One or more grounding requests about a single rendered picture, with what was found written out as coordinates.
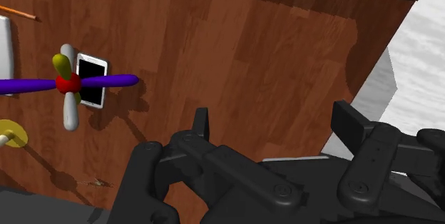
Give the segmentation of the white phone with black screen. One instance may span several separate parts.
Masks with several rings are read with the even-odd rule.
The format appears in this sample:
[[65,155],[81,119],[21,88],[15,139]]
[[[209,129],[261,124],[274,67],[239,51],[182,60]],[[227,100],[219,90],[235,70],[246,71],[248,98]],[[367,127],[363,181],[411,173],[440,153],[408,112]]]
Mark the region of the white phone with black screen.
[[[84,53],[78,53],[76,59],[76,73],[81,78],[106,76],[108,74],[108,62]],[[105,100],[105,88],[91,88],[81,85],[81,104],[93,108],[103,108]]]

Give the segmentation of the yellow disc with white stick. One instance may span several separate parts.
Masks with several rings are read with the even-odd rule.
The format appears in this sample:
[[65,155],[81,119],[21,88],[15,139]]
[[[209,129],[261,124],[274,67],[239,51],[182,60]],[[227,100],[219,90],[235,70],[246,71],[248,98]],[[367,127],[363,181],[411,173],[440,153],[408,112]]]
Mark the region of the yellow disc with white stick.
[[8,119],[0,120],[0,147],[23,148],[28,141],[26,131],[17,122]]

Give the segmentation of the orange pencil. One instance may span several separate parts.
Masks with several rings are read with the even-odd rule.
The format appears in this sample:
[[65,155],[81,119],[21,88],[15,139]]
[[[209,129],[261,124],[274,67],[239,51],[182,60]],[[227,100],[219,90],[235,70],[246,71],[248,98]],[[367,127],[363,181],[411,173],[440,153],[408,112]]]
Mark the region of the orange pencil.
[[12,9],[12,8],[9,8],[9,7],[6,7],[6,6],[1,6],[0,5],[0,10],[5,11],[5,12],[9,12],[11,14],[16,14],[18,16],[22,16],[22,17],[25,17],[25,18],[28,18],[28,19],[32,19],[34,21],[37,20],[37,16],[35,16],[33,14],[28,14],[28,13],[25,13],[25,12],[22,12],[22,11],[18,11],[16,9]]

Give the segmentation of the flat white slab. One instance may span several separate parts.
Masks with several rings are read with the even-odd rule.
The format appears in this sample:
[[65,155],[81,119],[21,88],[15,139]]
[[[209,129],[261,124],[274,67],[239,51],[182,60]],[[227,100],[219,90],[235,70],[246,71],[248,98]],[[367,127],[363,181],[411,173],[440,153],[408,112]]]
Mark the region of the flat white slab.
[[14,51],[10,19],[0,16],[0,80],[14,77]]

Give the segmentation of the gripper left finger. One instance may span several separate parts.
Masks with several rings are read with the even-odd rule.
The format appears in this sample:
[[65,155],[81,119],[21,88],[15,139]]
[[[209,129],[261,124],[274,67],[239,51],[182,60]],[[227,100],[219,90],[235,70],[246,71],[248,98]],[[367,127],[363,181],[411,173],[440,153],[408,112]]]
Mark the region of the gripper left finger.
[[209,142],[208,110],[168,145],[139,143],[132,151],[107,224],[181,224],[165,203],[183,182],[207,205],[200,224],[297,224],[302,189],[232,148]]

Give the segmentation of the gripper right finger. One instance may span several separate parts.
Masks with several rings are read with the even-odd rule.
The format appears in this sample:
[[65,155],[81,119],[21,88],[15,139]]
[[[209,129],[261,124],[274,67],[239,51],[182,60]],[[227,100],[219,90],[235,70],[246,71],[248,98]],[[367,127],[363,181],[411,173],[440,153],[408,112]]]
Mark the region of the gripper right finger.
[[[343,206],[360,213],[445,214],[445,131],[424,128],[409,136],[370,121],[346,101],[334,102],[331,129],[354,156],[337,186]],[[392,184],[394,171],[407,174],[432,201]]]

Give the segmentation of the brown wooden table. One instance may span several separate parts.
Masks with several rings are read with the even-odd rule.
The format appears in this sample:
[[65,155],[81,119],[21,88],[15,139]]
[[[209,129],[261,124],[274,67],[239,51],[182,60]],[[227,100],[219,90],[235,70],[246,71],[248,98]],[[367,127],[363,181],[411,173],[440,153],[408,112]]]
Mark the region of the brown wooden table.
[[16,75],[53,78],[64,43],[140,83],[82,106],[66,131],[57,91],[0,96],[27,148],[0,149],[0,185],[109,208],[134,145],[168,142],[210,111],[211,141],[248,157],[318,153],[332,102],[351,100],[412,0],[0,0],[11,17]]

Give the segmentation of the purple red yellow white jack toy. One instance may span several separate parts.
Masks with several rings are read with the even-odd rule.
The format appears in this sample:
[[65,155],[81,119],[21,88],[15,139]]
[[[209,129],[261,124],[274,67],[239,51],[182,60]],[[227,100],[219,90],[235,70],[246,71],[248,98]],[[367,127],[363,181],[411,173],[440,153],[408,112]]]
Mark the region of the purple red yellow white jack toy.
[[80,90],[83,84],[91,88],[114,88],[133,86],[139,78],[133,74],[118,74],[97,76],[81,79],[76,73],[77,53],[70,44],[61,46],[58,54],[52,58],[53,67],[58,76],[50,79],[2,79],[0,80],[0,94],[31,93],[56,89],[64,95],[63,126],[67,131],[78,128],[78,109],[81,104]]

